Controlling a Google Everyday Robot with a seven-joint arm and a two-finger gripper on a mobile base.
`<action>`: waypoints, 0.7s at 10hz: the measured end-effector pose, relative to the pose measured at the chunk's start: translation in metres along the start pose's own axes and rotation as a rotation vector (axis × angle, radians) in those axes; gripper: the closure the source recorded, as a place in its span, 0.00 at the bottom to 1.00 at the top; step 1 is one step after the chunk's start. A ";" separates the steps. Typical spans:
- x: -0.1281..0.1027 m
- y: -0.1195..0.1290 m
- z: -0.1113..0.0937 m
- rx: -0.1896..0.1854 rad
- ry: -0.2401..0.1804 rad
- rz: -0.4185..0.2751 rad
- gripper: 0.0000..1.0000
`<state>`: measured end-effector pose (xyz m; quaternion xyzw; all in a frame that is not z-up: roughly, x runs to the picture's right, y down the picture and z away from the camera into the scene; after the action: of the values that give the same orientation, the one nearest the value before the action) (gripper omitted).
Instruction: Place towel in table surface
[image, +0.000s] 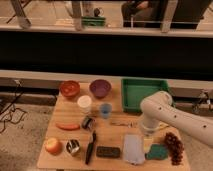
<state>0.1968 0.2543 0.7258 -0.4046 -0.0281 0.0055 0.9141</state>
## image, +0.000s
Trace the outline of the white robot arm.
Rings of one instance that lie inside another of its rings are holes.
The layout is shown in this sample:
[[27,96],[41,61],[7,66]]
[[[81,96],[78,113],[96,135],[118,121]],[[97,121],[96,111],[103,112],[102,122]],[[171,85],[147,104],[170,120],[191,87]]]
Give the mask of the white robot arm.
[[166,91],[144,98],[140,103],[142,115],[138,120],[141,132],[152,136],[162,121],[213,148],[213,120],[176,109],[172,103],[172,96]]

